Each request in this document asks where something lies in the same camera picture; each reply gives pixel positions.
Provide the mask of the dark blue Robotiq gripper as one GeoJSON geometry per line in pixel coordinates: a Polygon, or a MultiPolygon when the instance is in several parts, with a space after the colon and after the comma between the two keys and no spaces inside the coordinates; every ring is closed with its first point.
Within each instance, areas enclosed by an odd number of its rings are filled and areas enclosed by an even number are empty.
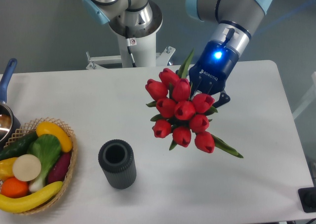
{"type": "Polygon", "coordinates": [[[226,93],[226,80],[239,60],[239,55],[233,50],[222,47],[215,41],[209,41],[198,61],[189,69],[191,96],[196,91],[214,95],[220,93],[213,107],[218,108],[228,103],[231,98],[226,93]]]}

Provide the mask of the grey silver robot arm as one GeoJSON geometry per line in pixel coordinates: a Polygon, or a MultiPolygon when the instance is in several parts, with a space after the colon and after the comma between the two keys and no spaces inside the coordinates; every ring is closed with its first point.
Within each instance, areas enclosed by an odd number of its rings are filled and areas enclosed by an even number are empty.
{"type": "MultiPolygon", "coordinates": [[[[108,24],[119,43],[122,66],[155,67],[156,34],[163,16],[151,0],[81,0],[100,25],[108,24]]],[[[200,58],[189,70],[191,93],[219,94],[215,107],[229,102],[226,81],[266,16],[272,0],[186,0],[186,12],[200,21],[215,21],[217,28],[200,58]]]]}

